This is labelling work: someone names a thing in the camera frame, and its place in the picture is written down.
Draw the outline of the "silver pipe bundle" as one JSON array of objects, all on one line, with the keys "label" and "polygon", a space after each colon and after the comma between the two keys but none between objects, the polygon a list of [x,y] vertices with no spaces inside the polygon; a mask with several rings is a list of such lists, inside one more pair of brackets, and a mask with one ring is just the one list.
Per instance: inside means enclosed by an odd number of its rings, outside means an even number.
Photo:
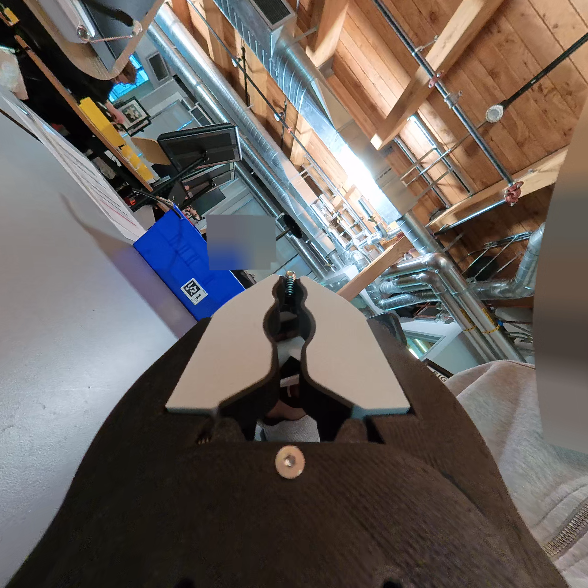
[{"label": "silver pipe bundle", "polygon": [[528,234],[523,254],[514,277],[508,280],[467,282],[456,266],[442,254],[427,254],[407,260],[390,274],[391,279],[379,284],[379,293],[391,293],[407,280],[410,286],[423,285],[430,290],[463,331],[493,333],[499,329],[483,301],[520,300],[534,296],[541,241],[545,224]]}]

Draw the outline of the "row of small yellow bins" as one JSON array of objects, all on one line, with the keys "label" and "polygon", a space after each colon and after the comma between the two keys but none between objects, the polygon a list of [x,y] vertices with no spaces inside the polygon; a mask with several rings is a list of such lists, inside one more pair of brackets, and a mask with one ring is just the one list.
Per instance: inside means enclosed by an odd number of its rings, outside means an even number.
[{"label": "row of small yellow bins", "polygon": [[140,159],[138,154],[128,145],[122,145],[120,151],[124,159],[132,167],[132,169],[144,180],[146,183],[153,183],[155,178],[150,170],[143,161]]}]

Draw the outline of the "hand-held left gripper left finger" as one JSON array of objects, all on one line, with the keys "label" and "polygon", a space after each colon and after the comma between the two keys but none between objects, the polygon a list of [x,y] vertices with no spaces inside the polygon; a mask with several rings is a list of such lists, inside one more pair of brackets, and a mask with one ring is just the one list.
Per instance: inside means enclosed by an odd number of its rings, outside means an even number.
[{"label": "hand-held left gripper left finger", "polygon": [[271,275],[211,317],[166,402],[174,413],[260,419],[277,403],[282,278]]}]

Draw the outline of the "wooden backing board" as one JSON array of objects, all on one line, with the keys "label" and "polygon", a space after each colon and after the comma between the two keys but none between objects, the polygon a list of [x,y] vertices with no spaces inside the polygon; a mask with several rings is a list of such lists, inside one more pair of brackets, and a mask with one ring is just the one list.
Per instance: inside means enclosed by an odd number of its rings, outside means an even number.
[{"label": "wooden backing board", "polygon": [[[98,43],[75,43],[62,36],[44,12],[38,1],[25,1],[52,39],[79,70],[100,80],[108,80],[120,74],[136,50],[139,41],[155,18],[163,1],[103,1],[119,8],[142,24],[143,32],[130,40],[113,40]],[[129,28],[102,16],[91,9],[92,19],[104,37],[126,35]]]}]

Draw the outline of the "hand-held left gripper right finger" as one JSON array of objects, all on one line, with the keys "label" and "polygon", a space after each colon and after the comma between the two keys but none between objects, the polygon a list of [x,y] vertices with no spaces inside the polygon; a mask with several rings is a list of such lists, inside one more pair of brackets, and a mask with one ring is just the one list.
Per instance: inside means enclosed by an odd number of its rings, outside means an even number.
[{"label": "hand-held left gripper right finger", "polygon": [[404,415],[410,403],[366,317],[337,293],[299,279],[305,343],[301,371],[310,386],[351,409],[352,417]]}]

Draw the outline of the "black knob thumbscrew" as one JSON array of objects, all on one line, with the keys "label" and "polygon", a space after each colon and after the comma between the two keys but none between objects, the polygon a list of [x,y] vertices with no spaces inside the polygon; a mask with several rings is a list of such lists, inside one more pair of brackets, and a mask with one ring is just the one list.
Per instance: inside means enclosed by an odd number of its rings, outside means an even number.
[{"label": "black knob thumbscrew", "polygon": [[279,325],[275,334],[276,342],[284,342],[300,335],[302,317],[302,291],[296,273],[287,270],[280,278],[278,289]]}]

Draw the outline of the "cardboard box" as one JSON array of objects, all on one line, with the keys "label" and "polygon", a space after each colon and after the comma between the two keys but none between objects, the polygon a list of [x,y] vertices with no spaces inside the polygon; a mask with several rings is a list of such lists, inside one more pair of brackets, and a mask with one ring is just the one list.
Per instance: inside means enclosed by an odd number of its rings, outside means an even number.
[{"label": "cardboard box", "polygon": [[150,138],[131,137],[131,141],[140,150],[143,157],[154,165],[170,166],[171,161],[158,141]]}]

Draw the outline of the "black monitor on stand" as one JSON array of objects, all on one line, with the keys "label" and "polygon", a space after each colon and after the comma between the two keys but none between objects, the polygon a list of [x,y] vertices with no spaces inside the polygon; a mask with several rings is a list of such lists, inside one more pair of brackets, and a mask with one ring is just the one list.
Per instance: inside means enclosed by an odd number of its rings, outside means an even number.
[{"label": "black monitor on stand", "polygon": [[242,160],[239,129],[217,123],[158,136],[157,143],[175,169],[165,187],[168,198],[183,210],[209,192],[236,179],[235,164]]}]

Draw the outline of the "small framed marker poster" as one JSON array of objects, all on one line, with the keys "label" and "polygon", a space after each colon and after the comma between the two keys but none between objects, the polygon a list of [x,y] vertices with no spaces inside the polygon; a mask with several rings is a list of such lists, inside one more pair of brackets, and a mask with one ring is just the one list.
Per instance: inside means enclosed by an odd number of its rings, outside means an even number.
[{"label": "small framed marker poster", "polygon": [[122,102],[115,109],[121,114],[122,122],[114,121],[114,128],[130,137],[144,131],[152,122],[151,115],[136,98]]}]

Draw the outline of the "large yellow plastic bin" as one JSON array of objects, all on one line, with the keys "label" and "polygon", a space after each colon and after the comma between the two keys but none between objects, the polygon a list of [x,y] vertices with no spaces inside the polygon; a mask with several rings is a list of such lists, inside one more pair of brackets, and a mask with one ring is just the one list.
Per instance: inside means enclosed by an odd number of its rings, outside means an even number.
[{"label": "large yellow plastic bin", "polygon": [[97,128],[112,145],[116,148],[120,148],[125,143],[122,136],[110,122],[109,118],[107,118],[106,114],[104,114],[103,110],[91,98],[82,99],[79,102],[79,107],[95,128]]}]

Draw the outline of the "person's right hand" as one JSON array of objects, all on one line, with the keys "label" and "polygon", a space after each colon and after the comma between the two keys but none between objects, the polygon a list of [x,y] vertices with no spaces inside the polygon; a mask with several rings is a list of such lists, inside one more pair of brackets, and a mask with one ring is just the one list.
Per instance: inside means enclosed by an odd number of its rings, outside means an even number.
[{"label": "person's right hand", "polygon": [[289,406],[288,404],[284,403],[283,401],[278,401],[276,405],[268,411],[268,413],[264,416],[263,420],[265,421],[297,421],[302,419],[303,417],[307,416],[305,411],[302,408],[295,408]]}]

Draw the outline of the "person's right forearm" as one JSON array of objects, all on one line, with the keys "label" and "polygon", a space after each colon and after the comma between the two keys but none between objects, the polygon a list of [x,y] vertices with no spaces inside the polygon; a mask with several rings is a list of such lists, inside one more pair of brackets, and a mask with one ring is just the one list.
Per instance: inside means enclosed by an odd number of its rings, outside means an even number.
[{"label": "person's right forearm", "polygon": [[254,440],[276,443],[318,443],[320,436],[317,423],[306,415],[298,420],[280,420],[273,424],[258,421]]}]

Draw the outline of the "wooden support post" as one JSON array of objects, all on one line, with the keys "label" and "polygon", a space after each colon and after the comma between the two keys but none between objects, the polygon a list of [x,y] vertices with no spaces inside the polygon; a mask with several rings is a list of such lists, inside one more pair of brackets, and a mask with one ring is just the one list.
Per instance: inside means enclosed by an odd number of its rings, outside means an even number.
[{"label": "wooden support post", "polygon": [[361,291],[373,283],[385,270],[395,265],[401,258],[413,248],[406,236],[397,238],[391,246],[370,262],[353,279],[345,284],[337,294],[348,302],[356,298]]}]

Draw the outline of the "silver ventilation duct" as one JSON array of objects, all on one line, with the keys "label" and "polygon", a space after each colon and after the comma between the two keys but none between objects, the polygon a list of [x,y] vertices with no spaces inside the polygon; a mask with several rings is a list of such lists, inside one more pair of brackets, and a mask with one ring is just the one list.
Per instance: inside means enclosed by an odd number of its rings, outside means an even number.
[{"label": "silver ventilation duct", "polygon": [[229,122],[238,127],[244,161],[285,212],[297,221],[320,254],[337,270],[343,269],[339,256],[344,253],[343,248],[317,207],[318,195],[246,109],[237,92],[167,4],[158,9],[148,35],[204,111],[215,122]]}]

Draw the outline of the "printed paper sheet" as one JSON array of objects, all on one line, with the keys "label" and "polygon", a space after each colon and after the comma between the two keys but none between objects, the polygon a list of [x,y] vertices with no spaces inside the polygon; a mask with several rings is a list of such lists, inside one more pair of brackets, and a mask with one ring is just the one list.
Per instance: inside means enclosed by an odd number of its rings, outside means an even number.
[{"label": "printed paper sheet", "polygon": [[123,237],[134,243],[146,233],[98,168],[3,86],[1,87],[1,105],[9,107],[9,113],[16,114],[17,121],[22,122],[25,129],[30,130],[33,136],[46,146]]}]

